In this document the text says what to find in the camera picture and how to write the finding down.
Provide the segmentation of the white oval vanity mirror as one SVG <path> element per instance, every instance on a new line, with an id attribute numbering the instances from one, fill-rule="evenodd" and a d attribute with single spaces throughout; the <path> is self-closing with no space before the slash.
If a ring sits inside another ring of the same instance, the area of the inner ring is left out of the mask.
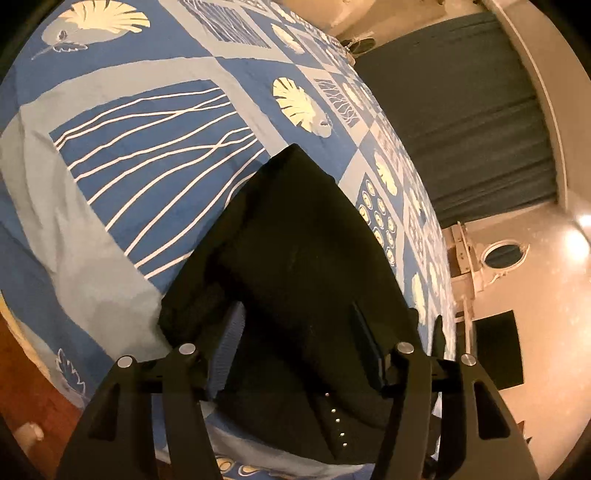
<path id="1" fill-rule="evenodd" d="M 503 276 L 519 268 L 527 259 L 531 245 L 514 239 L 500 240 L 488 245 L 482 255 L 483 267 Z"/>

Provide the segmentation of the white dressing table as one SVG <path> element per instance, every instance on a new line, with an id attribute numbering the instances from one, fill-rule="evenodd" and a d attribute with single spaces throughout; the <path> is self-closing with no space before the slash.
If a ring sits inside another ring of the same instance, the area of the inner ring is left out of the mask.
<path id="1" fill-rule="evenodd" d="M 457 222 L 443 230 L 455 298 L 475 299 L 483 291 L 483 266 L 466 226 Z"/>

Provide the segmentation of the dark green curtain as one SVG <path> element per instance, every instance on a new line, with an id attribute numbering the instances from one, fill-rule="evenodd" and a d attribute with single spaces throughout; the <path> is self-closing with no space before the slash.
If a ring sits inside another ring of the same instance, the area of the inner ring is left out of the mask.
<path id="1" fill-rule="evenodd" d="M 447 228 L 558 198 L 530 76 L 496 16 L 423 28 L 356 60 Z"/>

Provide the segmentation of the white tv stand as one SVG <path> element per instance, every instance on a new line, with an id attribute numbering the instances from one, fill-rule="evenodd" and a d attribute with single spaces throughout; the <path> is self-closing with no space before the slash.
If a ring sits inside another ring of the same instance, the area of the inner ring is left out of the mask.
<path id="1" fill-rule="evenodd" d="M 476 357 L 477 341 L 473 302 L 467 295 L 463 295 L 460 300 L 456 301 L 456 307 L 457 354 L 469 354 Z"/>

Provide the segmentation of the black pants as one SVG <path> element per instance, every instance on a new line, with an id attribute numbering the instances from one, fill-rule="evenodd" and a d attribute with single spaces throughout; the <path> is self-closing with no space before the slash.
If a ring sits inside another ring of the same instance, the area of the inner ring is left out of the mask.
<path id="1" fill-rule="evenodd" d="M 427 426 L 396 432 L 397 346 L 421 348 L 418 313 L 360 213 L 300 146 L 230 201 L 158 325 L 171 346 L 197 346 L 216 411 L 267 447 L 332 465 L 373 463 L 389 445 L 427 456 Z"/>

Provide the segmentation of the blue patterned bed sheet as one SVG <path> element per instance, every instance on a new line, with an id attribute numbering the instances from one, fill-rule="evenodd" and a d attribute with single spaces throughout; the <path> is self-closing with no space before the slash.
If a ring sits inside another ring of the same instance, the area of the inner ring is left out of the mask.
<path id="1" fill-rule="evenodd" d="M 84 412 L 113 364 L 171 346 L 161 301 L 259 168 L 300 146 L 383 249 L 423 351 L 454 359 L 436 212 L 334 38 L 270 1 L 64 1 L 1 82 L 1 291 Z M 276 450 L 201 405 L 218 479 L 374 479 Z"/>

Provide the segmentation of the black television screen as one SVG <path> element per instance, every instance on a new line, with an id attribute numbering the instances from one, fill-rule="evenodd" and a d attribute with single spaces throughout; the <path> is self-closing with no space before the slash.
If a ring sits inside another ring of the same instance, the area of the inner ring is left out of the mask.
<path id="1" fill-rule="evenodd" d="M 523 360 L 514 312 L 478 319 L 474 328 L 477 358 L 497 389 L 522 385 Z"/>

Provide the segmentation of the small white desk fan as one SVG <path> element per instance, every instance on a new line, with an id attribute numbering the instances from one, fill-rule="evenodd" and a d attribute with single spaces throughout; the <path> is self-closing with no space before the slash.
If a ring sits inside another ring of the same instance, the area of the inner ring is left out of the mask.
<path id="1" fill-rule="evenodd" d="M 374 49 L 377 45 L 377 41 L 374 37 L 356 37 L 346 38 L 341 41 L 342 47 L 346 49 L 354 58 L 358 58 L 363 54 L 368 53 Z"/>

